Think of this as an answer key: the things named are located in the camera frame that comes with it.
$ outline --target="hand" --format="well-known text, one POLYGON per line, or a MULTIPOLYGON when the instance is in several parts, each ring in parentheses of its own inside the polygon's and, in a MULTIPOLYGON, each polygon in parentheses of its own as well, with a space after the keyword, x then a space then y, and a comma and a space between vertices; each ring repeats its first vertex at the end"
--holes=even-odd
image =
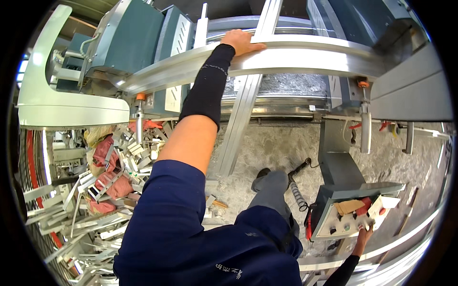
POLYGON ((243 32, 240 29, 232 30, 226 33, 221 43, 231 45, 235 49, 235 56, 267 48, 264 43, 251 43, 252 36, 250 33, 243 32))
POLYGON ((369 226, 369 230, 366 230, 365 227, 360 229, 360 234, 358 235, 358 240, 356 241, 356 245, 354 247, 352 255, 356 255, 361 257, 364 252, 364 248, 366 248, 366 243, 371 238, 371 235, 374 233, 374 225, 371 224, 369 226))

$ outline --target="aluminum scrap pile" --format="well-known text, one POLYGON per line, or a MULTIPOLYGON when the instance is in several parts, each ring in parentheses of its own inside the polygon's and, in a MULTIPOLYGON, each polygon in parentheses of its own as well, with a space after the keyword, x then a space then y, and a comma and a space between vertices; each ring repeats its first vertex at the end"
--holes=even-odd
POLYGON ((65 241, 61 247, 56 243, 55 251, 45 258, 45 263, 56 260, 72 270, 76 277, 69 283, 78 286, 118 284, 113 274, 113 259, 152 164, 172 132, 172 124, 164 122, 164 125, 167 127, 163 130, 145 131, 142 144, 136 142, 136 134, 126 126, 117 125, 112 132, 113 144, 108 150, 105 168, 108 168, 111 152, 118 155, 119 161, 114 177, 105 178, 104 183, 101 176, 105 173, 95 176, 88 170, 79 174, 73 186, 64 184, 54 190, 53 186, 46 185, 24 193, 28 201, 55 193, 43 201, 42 209, 28 212, 26 224, 38 223, 42 235, 51 234, 55 241, 58 237, 65 241), (113 194, 110 188, 119 188, 118 181, 129 182, 130 193, 110 196, 113 194))

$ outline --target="worker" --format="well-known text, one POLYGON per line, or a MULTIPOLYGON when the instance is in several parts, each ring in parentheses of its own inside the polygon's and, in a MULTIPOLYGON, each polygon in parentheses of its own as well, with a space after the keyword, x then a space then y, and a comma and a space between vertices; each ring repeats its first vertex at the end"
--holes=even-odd
MULTIPOLYGON (((302 285, 297 258, 303 248, 284 201, 284 172, 259 172, 251 186, 256 195, 233 225, 209 231, 201 225, 230 62, 266 48, 250 40, 247 32, 228 32, 197 74, 114 258, 120 285, 302 285)), ((339 281, 333 285, 347 282, 371 232, 360 231, 343 271, 331 276, 339 281)))

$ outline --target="navy blue shirt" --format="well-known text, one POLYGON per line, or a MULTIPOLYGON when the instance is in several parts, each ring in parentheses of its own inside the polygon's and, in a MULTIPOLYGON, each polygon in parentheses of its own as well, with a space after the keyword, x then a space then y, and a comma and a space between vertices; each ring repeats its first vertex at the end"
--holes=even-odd
POLYGON ((120 285, 302 285, 288 223, 255 206, 233 225, 203 231, 205 175, 174 160, 154 164, 125 232, 114 271, 120 285))

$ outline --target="black arm sleeve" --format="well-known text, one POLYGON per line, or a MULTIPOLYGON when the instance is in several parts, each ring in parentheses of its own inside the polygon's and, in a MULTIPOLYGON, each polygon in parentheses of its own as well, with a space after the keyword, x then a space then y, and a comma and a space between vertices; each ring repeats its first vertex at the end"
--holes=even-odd
POLYGON ((221 119, 221 98, 230 61, 235 49, 226 44, 217 46, 197 74, 194 86, 185 99, 180 119, 189 115, 205 115, 218 126, 221 119))
POLYGON ((350 255, 345 262, 337 268, 336 271, 329 277, 323 286, 345 286, 353 273, 354 268, 358 265, 360 257, 350 255))

